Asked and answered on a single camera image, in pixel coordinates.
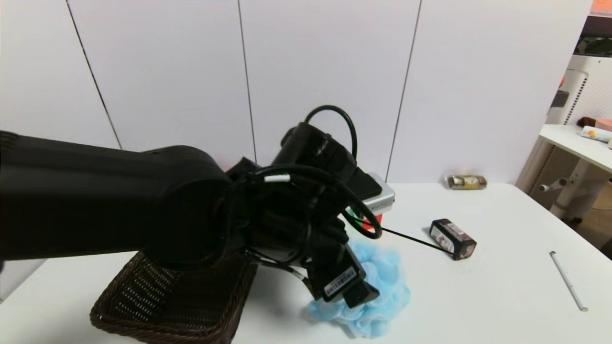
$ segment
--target white shelf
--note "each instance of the white shelf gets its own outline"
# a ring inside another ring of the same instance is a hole
[[[612,173],[612,149],[604,142],[580,136],[580,132],[573,125],[545,124],[540,137]]]

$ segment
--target black box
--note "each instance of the black box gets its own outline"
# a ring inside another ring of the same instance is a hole
[[[454,260],[469,258],[476,248],[476,241],[449,219],[434,220],[429,235],[451,253]]]

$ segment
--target pen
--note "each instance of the pen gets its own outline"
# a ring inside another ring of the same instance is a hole
[[[576,301],[576,305],[578,305],[578,308],[583,312],[588,312],[589,309],[583,306],[582,302],[580,302],[580,298],[578,298],[578,295],[576,294],[576,291],[573,288],[573,284],[567,278],[565,271],[563,270],[563,268],[561,267],[561,264],[557,260],[557,253],[555,251],[551,251],[550,256],[552,257],[554,264],[557,265],[557,270],[559,270],[559,273],[561,274],[563,281],[565,281],[565,285],[567,285],[567,288],[570,290],[570,293],[572,294],[574,301]]]

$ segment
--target white table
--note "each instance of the white table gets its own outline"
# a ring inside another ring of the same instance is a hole
[[[550,211],[561,218],[578,191],[591,164],[612,173],[612,149],[608,144],[580,136],[581,129],[574,125],[545,124],[540,137],[580,158],[567,179],[568,185],[557,197]]]
[[[511,185],[449,191],[438,184],[394,184],[383,225],[428,239],[448,218],[477,242],[453,261],[437,250],[384,233],[400,250],[412,291],[408,307],[376,343],[609,343],[612,262]],[[558,253],[589,311],[578,310],[556,270]],[[89,310],[132,253],[48,260],[0,305],[0,343],[138,343],[89,324]],[[371,343],[338,326],[312,324],[311,297],[298,279],[260,268],[234,343]]]
[[[604,142],[580,136],[581,131],[574,125],[545,124],[540,137],[612,173],[612,149]]]

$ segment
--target wicker basket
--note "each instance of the wicker basket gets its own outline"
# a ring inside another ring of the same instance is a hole
[[[196,273],[160,268],[137,253],[89,314],[91,324],[146,343],[231,343],[256,266],[227,253]]]

